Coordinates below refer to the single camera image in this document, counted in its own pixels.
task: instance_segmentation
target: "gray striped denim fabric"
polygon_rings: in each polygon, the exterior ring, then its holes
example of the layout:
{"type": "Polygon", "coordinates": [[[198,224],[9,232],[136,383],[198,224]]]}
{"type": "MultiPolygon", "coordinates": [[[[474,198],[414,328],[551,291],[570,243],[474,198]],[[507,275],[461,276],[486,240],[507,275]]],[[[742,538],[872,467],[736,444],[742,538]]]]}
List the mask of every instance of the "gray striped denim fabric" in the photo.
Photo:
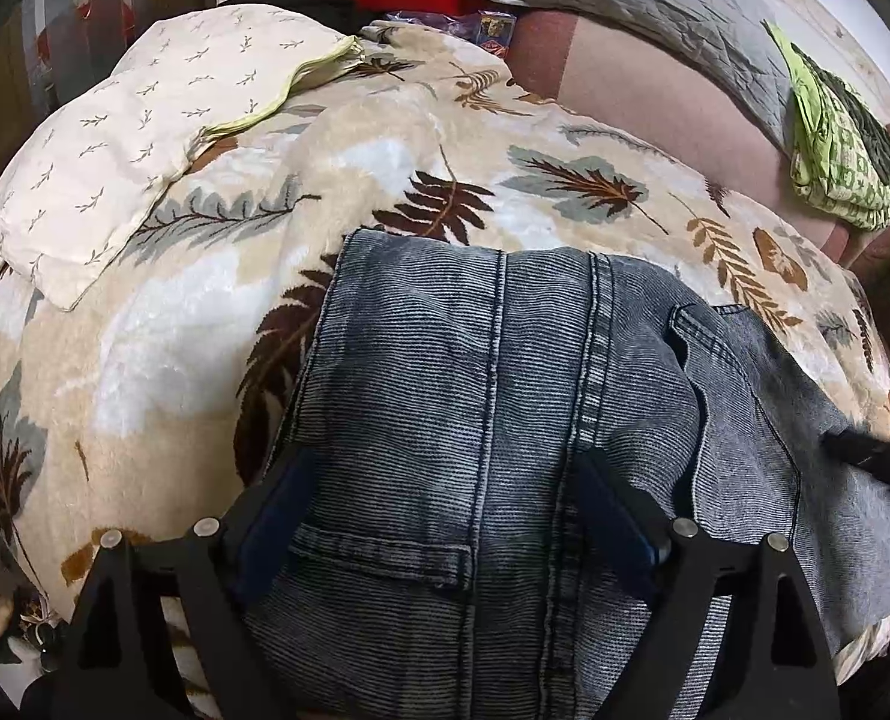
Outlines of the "gray striped denim fabric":
{"type": "Polygon", "coordinates": [[[318,493],[247,624],[309,709],[590,717],[648,619],[571,504],[596,446],[712,536],[791,538],[837,651],[890,613],[890,495],[818,451],[845,424],[755,314],[643,261],[360,230],[281,433],[318,493]]]}

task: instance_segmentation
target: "folded green fabric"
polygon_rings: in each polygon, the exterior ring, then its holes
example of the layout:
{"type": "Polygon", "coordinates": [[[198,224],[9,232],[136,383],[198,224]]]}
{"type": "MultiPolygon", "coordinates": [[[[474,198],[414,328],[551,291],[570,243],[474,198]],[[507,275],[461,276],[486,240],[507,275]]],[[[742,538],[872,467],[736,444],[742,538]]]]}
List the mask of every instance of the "folded green fabric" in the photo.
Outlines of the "folded green fabric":
{"type": "Polygon", "coordinates": [[[845,81],[766,25],[792,74],[797,102],[792,183],[798,196],[856,227],[890,225],[890,135],[845,81]]]}

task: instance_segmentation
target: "white pillow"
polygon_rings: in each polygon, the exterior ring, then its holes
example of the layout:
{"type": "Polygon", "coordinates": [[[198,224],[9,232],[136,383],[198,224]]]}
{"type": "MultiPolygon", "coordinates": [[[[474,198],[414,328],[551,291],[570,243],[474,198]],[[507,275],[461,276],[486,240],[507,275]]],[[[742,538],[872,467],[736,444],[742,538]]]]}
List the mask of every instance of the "white pillow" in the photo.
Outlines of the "white pillow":
{"type": "Polygon", "coordinates": [[[71,309],[212,141],[274,113],[298,79],[349,52],[355,38],[270,5],[156,23],[11,159],[0,271],[7,263],[71,309]]]}

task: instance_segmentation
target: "leaf-patterned blanket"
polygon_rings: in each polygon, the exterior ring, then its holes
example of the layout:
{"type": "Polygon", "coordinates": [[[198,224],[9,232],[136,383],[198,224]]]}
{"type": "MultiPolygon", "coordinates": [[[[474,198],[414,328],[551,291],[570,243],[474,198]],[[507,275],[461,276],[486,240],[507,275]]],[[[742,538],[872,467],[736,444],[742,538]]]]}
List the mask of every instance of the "leaf-patterned blanket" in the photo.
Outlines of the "leaf-patterned blanket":
{"type": "Polygon", "coordinates": [[[360,225],[673,271],[765,320],[890,439],[890,365],[861,289],[776,215],[622,131],[525,93],[413,25],[175,182],[70,313],[0,278],[0,530],[69,616],[107,528],[173,538],[253,478],[360,225]]]}

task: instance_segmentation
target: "silver rivet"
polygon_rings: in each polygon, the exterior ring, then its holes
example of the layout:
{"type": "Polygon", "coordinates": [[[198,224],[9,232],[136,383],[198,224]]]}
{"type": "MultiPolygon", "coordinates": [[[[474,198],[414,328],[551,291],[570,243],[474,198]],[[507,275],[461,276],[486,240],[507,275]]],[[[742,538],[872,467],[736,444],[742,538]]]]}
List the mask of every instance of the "silver rivet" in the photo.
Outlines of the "silver rivet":
{"type": "Polygon", "coordinates": [[[216,520],[214,517],[204,517],[203,519],[199,519],[195,523],[195,536],[201,536],[201,538],[214,536],[216,533],[218,533],[218,528],[220,527],[221,523],[218,522],[218,520],[216,520]]]}
{"type": "Polygon", "coordinates": [[[769,533],[765,541],[775,552],[784,552],[789,547],[789,540],[784,537],[783,533],[769,533]]]}
{"type": "Polygon", "coordinates": [[[116,528],[112,528],[110,531],[105,531],[101,535],[101,545],[105,549],[115,549],[115,547],[121,543],[121,531],[116,528]]]}
{"type": "Polygon", "coordinates": [[[696,533],[698,533],[698,526],[688,517],[678,517],[678,519],[672,522],[672,530],[678,533],[679,536],[694,538],[696,533]]]}

